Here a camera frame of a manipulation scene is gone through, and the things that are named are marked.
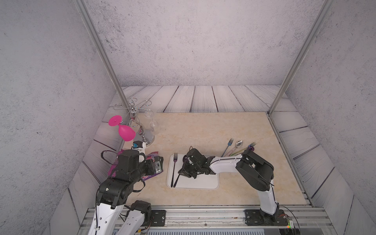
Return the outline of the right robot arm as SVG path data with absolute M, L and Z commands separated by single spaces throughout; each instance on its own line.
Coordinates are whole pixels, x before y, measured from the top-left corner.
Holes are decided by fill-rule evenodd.
M 274 167 L 250 149 L 232 157 L 206 157 L 193 148 L 183 157 L 183 165 L 178 174 L 195 179 L 201 174 L 216 175 L 224 172 L 240 173 L 258 192 L 260 216 L 273 222 L 277 220 L 280 207 L 274 193 Z

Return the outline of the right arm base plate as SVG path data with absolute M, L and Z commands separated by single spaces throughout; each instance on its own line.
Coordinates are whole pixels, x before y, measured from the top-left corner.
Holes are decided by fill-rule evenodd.
M 273 215 L 262 210 L 245 210 L 245 224 L 247 226 L 287 226 L 288 216 L 283 210 L 277 209 Z

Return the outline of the white plastic tray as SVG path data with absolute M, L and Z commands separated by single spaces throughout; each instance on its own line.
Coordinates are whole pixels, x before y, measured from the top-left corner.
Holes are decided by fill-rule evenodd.
M 173 162 L 174 154 L 170 156 L 168 171 L 167 171 L 167 180 L 166 184 L 171 188 L 171 181 L 173 175 Z M 180 176 L 179 180 L 175 186 L 176 189 L 194 189 L 194 190 L 216 190 L 219 188 L 219 175 L 198 175 L 196 179 L 187 178 L 185 176 Z

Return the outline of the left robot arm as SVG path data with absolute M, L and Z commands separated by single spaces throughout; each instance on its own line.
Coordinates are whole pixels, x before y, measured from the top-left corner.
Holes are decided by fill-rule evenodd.
M 96 207 L 90 235 L 111 235 L 115 223 L 125 207 L 128 212 L 125 221 L 118 230 L 118 235 L 134 235 L 151 227 L 154 216 L 151 204 L 142 200 L 135 201 L 131 206 L 126 201 L 131 193 L 139 193 L 134 189 L 138 182 L 146 185 L 144 178 L 151 178 L 163 172 L 164 158 L 156 155 L 146 157 L 136 149 L 124 150 L 117 157 L 117 164 L 110 176 L 101 183 L 96 194 Z

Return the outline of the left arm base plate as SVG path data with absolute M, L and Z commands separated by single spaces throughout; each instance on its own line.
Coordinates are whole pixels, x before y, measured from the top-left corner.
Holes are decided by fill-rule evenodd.
M 150 210 L 145 213 L 145 220 L 142 227 L 163 227 L 165 226 L 166 210 Z

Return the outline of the purple metal spoon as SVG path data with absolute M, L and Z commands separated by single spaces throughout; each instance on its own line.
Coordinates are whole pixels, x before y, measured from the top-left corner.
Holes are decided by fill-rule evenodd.
M 183 167 L 184 167 L 184 165 L 185 165 L 185 163 L 186 163 L 186 161 L 187 161 L 187 156 L 184 156 L 184 157 L 183 157 L 183 159 L 182 159 L 182 161 L 183 161 L 183 166 L 182 166 L 182 168 L 183 168 Z M 177 179 L 176 179 L 175 183 L 173 184 L 173 188 L 175 188 L 175 187 L 176 187 L 176 185 L 177 185 L 177 183 L 178 183 L 178 180 L 179 180 L 179 178 L 180 178 L 180 173 L 178 174 L 178 177 L 177 177 Z

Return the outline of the purple metal fork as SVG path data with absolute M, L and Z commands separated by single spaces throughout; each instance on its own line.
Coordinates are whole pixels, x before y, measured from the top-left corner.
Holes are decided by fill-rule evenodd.
M 174 184 L 174 172 L 175 172 L 175 166 L 176 166 L 176 162 L 178 160 L 178 153 L 174 153 L 174 156 L 173 156 L 173 170 L 172 170 L 172 178 L 171 178 L 171 184 L 170 186 L 173 188 L 173 184 Z

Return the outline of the blue handled fork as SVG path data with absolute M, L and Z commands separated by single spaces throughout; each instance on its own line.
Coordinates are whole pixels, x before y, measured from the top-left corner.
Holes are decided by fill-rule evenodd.
M 227 143 L 227 147 L 225 148 L 224 152 L 222 153 L 221 157 L 224 157 L 225 153 L 227 152 L 228 148 L 233 144 L 234 139 L 231 138 Z

